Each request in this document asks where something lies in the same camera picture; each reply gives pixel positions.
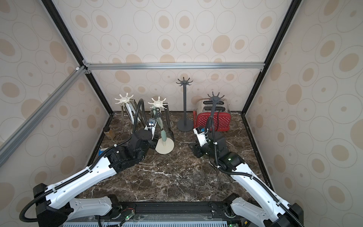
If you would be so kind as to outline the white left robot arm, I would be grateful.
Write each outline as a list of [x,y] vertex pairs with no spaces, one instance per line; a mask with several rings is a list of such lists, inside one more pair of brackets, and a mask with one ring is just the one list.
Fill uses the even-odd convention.
[[60,182],[37,185],[33,189],[34,199],[19,214],[20,221],[36,222],[41,227],[59,227],[68,220],[86,216],[119,217],[123,207],[115,195],[85,200],[76,196],[142,162],[148,150],[155,146],[156,123],[156,119],[150,118],[141,130],[134,124],[126,141],[104,150],[91,165]]

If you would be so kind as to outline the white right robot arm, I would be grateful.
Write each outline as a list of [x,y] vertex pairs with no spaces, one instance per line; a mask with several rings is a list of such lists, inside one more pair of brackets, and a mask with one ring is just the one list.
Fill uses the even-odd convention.
[[204,155],[212,158],[220,172],[231,176],[257,202],[252,204],[240,196],[231,195],[226,200],[229,216],[241,216],[258,227],[303,226],[303,209],[273,192],[241,156],[227,148],[226,140],[219,132],[200,128],[193,131],[197,136],[197,142],[191,147],[193,154],[198,158]]

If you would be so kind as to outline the white handled steel tongs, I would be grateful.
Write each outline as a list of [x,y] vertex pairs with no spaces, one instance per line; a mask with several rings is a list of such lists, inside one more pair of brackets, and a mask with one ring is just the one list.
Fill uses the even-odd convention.
[[124,108],[126,110],[126,113],[131,121],[132,124],[134,124],[134,119],[135,119],[135,115],[136,115],[136,108],[137,108],[137,103],[135,100],[131,100],[129,102],[127,102],[126,104],[124,104]]

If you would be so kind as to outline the mint green silicone tongs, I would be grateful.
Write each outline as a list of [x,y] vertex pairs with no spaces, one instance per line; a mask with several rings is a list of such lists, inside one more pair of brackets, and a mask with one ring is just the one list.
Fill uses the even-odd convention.
[[161,130],[161,139],[163,141],[163,143],[165,144],[167,141],[167,136],[166,136],[166,131],[164,130],[164,122],[163,122],[163,118],[162,118],[162,114],[161,114],[161,110],[160,108],[156,107],[153,108],[153,116],[157,121],[157,124],[160,127]]

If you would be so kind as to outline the dark grey rack back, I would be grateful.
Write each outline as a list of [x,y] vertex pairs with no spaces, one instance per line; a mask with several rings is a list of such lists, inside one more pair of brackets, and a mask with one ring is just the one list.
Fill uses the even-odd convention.
[[190,78],[185,79],[185,77],[183,77],[183,80],[178,79],[177,82],[183,88],[183,119],[177,122],[177,128],[183,132],[193,129],[193,121],[187,118],[187,86],[190,86],[191,83],[192,80]]

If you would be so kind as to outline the cream utensil rack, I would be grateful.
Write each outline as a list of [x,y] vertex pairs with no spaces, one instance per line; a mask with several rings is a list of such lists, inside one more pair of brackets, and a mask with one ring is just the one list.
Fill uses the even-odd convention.
[[126,93],[126,96],[122,96],[121,94],[119,95],[120,97],[119,98],[114,98],[114,100],[116,101],[116,105],[121,105],[121,104],[126,104],[127,102],[129,102],[129,101],[131,101],[131,100],[135,100],[135,99],[133,99],[133,96],[134,95],[131,95],[131,96],[129,96],[129,94],[128,93]]
[[[160,97],[158,97],[158,99],[151,98],[151,100],[152,102],[148,102],[148,104],[151,105],[150,118],[154,118],[153,108],[163,107],[163,103],[166,101],[166,99],[161,100]],[[167,139],[166,143],[163,143],[161,139],[161,130],[158,124],[156,125],[155,136],[153,140],[156,142],[156,144],[152,148],[155,149],[155,151],[159,154],[169,154],[174,149],[175,144],[171,139]]]

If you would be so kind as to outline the slim steel tongs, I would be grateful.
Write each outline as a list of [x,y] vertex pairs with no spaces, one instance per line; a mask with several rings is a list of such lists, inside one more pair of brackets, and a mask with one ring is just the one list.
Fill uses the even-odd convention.
[[121,123],[122,123],[123,128],[124,128],[124,126],[126,124],[126,120],[125,120],[125,116],[124,116],[124,105],[121,104],[120,107],[121,107]]

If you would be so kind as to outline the black handled steel tongs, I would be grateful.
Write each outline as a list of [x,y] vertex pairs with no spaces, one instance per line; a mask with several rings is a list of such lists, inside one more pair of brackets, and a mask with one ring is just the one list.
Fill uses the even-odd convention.
[[175,141],[174,133],[173,133],[173,131],[169,131],[169,129],[166,125],[164,107],[160,107],[160,110],[161,110],[161,114],[162,114],[162,118],[163,118],[163,122],[164,122],[164,130],[166,131],[167,139],[171,139],[174,142]]

